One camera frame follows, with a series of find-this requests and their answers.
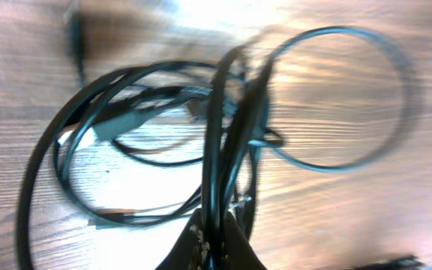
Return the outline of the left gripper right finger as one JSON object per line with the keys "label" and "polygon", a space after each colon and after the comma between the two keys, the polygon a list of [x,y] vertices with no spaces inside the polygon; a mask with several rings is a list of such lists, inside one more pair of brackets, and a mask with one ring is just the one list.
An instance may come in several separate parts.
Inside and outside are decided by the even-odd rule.
{"label": "left gripper right finger", "polygon": [[215,236],[215,268],[217,270],[266,270],[249,245],[233,214],[228,212]]}

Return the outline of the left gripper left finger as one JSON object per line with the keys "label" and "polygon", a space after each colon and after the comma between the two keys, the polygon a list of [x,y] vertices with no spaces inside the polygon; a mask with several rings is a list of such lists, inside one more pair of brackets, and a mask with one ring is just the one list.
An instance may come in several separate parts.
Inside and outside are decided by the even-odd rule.
{"label": "left gripper left finger", "polygon": [[202,209],[197,208],[181,231],[172,249],[156,270],[209,270],[211,245],[204,230]]}

